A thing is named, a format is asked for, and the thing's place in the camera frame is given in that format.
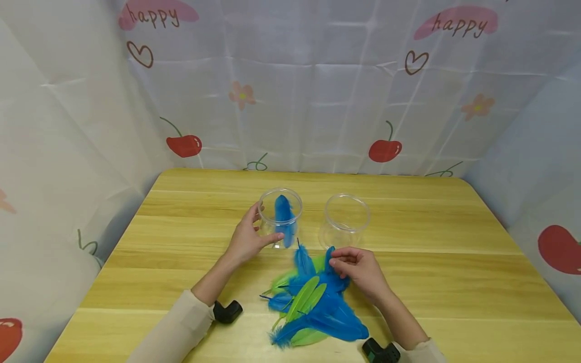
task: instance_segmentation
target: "black object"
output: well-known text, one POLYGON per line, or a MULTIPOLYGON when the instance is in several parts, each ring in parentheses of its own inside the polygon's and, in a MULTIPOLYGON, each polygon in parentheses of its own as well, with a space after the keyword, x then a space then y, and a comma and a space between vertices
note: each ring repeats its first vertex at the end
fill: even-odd
POLYGON ((219 301, 214 303, 214 317, 222 324, 232 324, 242 312, 242 305, 236 300, 227 307, 223 307, 219 301))
POLYGON ((383 349, 373 338, 363 343, 363 352, 370 363, 397 363, 401 354, 393 343, 383 349))

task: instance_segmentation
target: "sleeve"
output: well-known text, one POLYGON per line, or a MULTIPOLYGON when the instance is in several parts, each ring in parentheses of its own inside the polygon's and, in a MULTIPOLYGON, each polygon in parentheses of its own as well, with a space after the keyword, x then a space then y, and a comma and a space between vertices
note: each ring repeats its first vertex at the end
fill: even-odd
POLYGON ((405 350, 401 345, 393 342, 401 357, 399 363, 446 363, 446 357, 440 352, 436 343, 430 339, 420 343, 412 350, 405 350))
POLYGON ((127 362, 181 363, 206 335, 214 321, 213 308, 185 290, 127 362))

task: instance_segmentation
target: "left hand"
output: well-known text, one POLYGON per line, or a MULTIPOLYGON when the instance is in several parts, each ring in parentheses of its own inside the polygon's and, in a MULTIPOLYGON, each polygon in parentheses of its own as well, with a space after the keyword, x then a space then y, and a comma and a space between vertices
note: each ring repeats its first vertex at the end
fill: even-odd
POLYGON ((224 253, 225 257, 233 259, 238 264, 249 261, 261 249, 285 237, 284 233, 273 233, 268 236, 258 235, 257 232, 260 227, 254 227, 254 222, 260 219, 259 208, 260 206, 257 202, 242 217, 242 220, 236 226, 236 230, 234 230, 228 249, 224 253))

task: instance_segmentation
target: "empty plastic jar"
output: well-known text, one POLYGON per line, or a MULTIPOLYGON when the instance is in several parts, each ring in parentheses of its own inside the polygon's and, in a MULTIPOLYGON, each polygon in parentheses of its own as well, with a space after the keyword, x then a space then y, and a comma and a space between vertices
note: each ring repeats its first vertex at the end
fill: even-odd
POLYGON ((274 243, 272 247, 280 249, 293 246, 299 237, 299 218, 303 212, 303 201, 299 195, 288 188, 274 188, 262 194, 260 204, 264 210, 259 210, 262 219, 259 234, 266 236, 282 232, 285 234, 284 240, 274 243))
POLYGON ((333 195, 325 205, 319 242, 325 248, 357 246, 370 219, 369 207, 361 199, 349 194, 333 195))

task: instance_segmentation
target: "jar rim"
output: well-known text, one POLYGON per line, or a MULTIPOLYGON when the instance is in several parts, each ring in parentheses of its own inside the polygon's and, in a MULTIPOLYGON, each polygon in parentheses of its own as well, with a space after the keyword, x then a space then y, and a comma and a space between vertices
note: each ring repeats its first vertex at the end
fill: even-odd
POLYGON ((351 194, 347 194, 347 193, 340 193, 340 194, 333 195, 332 197, 329 198, 329 200, 327 200, 327 203, 325 204, 325 219, 334 228, 340 229, 341 231, 359 232, 359 231, 365 230, 367 228, 367 226, 369 226, 369 223, 371 221, 371 210, 369 209, 369 206, 367 205, 366 202, 362 201, 360 198, 356 197, 355 195, 351 195, 351 194), (338 223, 336 223, 335 220, 333 220, 333 218, 331 218, 331 216, 329 215, 328 209, 329 209, 329 204, 333 200, 339 199, 339 198, 349 198, 349 199, 352 199, 355 202, 359 203, 365 209, 365 213, 367 215, 365 223, 363 223, 358 228, 347 228, 347 227, 343 227, 342 225, 339 225, 338 223))
POLYGON ((303 214, 303 201, 300 198, 300 196, 298 195, 298 193, 295 192, 292 189, 289 189, 289 188, 272 188, 272 189, 267 190, 266 192, 264 192, 260 196, 258 214, 259 214, 261 220, 263 220, 263 221, 265 221, 267 223, 276 225, 276 226, 283 226, 283 225, 293 224, 294 222, 296 222, 299 219, 299 217, 301 216, 301 214, 303 214), (262 212, 262 210, 260 208, 260 206, 262 206, 262 204, 263 204, 264 198, 266 198, 270 194, 280 193, 280 192, 284 192, 284 193, 288 193, 288 194, 292 195, 299 202, 299 205, 298 205, 299 212, 297 214, 295 214, 295 216, 293 218, 291 218, 289 220, 286 220, 286 221, 277 221, 277 220, 274 220, 272 218, 268 218, 266 215, 263 214, 263 212, 262 212))

